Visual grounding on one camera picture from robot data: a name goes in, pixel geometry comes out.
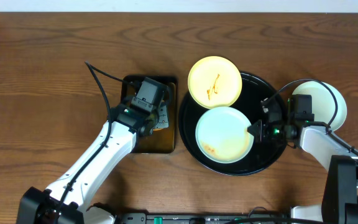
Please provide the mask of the light blue plate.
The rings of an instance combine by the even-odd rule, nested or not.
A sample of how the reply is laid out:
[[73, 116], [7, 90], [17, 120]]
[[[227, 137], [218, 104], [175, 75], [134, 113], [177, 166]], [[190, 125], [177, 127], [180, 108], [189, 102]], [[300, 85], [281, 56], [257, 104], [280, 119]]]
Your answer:
[[[335, 89], [335, 87], [328, 83], [325, 83], [325, 85], [330, 88], [337, 100], [337, 114], [330, 124], [331, 129], [336, 131], [346, 120], [347, 105], [344, 97], [337, 89]], [[292, 94], [311, 95], [314, 120], [325, 122], [326, 124], [329, 123], [335, 112], [335, 103], [332, 95], [324, 86], [317, 82], [309, 81], [296, 87]]]
[[250, 126], [249, 119], [235, 108], [213, 108], [197, 122], [196, 143], [208, 159], [231, 164], [250, 153], [254, 143], [254, 136], [247, 130]]

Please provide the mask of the light blue plate front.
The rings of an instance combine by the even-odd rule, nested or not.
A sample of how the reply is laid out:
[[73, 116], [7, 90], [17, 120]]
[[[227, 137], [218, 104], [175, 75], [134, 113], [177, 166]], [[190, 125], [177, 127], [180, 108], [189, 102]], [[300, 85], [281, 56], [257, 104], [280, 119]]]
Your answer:
[[[325, 83], [325, 85], [330, 88], [337, 100], [337, 114], [330, 124], [331, 129], [336, 131], [346, 120], [347, 105], [344, 97], [337, 89], [335, 89], [335, 87], [328, 83]], [[326, 124], [329, 123], [335, 112], [335, 103], [332, 95], [324, 86], [317, 82], [309, 81], [296, 87], [292, 94], [311, 95], [314, 120], [325, 122]]]

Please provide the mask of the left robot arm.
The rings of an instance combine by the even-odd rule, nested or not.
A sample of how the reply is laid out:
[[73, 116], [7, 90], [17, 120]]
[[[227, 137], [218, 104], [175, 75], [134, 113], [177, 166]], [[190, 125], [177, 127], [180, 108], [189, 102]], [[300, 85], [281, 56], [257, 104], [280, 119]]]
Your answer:
[[115, 223], [112, 213], [91, 205], [95, 193], [139, 138], [168, 126], [165, 102], [146, 110], [123, 104], [111, 108], [99, 136], [59, 179], [22, 196], [16, 222]]

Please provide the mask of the yellow plate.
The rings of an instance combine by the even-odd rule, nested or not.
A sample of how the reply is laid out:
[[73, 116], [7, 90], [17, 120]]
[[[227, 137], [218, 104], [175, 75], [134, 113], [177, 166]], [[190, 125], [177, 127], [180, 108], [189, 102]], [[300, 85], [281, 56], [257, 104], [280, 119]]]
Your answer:
[[231, 106], [242, 91], [239, 69], [228, 59], [209, 56], [197, 61], [188, 74], [188, 91], [200, 106]]

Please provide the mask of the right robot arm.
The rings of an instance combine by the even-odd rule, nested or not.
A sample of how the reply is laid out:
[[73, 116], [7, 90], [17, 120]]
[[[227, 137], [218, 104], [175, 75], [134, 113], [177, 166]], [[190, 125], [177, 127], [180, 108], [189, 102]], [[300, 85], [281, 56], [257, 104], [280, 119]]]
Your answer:
[[248, 127], [255, 142], [293, 142], [311, 154], [328, 172], [321, 205], [297, 206], [292, 218], [325, 223], [358, 223], [358, 150], [322, 122], [264, 124]]

